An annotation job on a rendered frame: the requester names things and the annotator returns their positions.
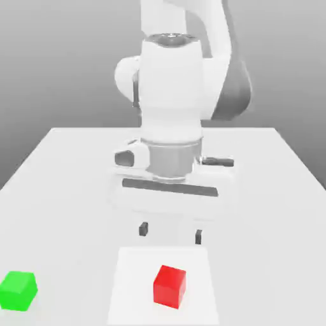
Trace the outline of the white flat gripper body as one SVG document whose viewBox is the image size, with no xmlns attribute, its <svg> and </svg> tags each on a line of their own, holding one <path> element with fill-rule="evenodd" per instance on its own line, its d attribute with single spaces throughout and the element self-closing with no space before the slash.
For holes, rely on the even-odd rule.
<svg viewBox="0 0 326 326">
<path fill-rule="evenodd" d="M 183 181 L 159 181 L 145 173 L 113 169 L 109 191 L 116 207 L 149 215 L 213 221 L 236 206 L 233 176 L 223 169 L 196 171 Z"/>
</svg>

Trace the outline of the small red cube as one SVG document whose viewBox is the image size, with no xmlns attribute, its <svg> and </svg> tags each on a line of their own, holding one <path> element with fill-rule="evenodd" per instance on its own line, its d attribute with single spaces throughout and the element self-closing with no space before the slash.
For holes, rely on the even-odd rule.
<svg viewBox="0 0 326 326">
<path fill-rule="evenodd" d="M 153 282 L 153 301 L 178 309 L 187 287 L 187 272 L 162 265 Z"/>
</svg>

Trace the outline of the small green cube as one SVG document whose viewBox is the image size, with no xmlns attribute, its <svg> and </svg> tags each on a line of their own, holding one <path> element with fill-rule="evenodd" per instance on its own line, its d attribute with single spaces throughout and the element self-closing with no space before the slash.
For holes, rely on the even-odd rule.
<svg viewBox="0 0 326 326">
<path fill-rule="evenodd" d="M 11 311 L 27 311 L 37 293 L 34 273 L 10 271 L 0 283 L 0 307 Z"/>
</svg>

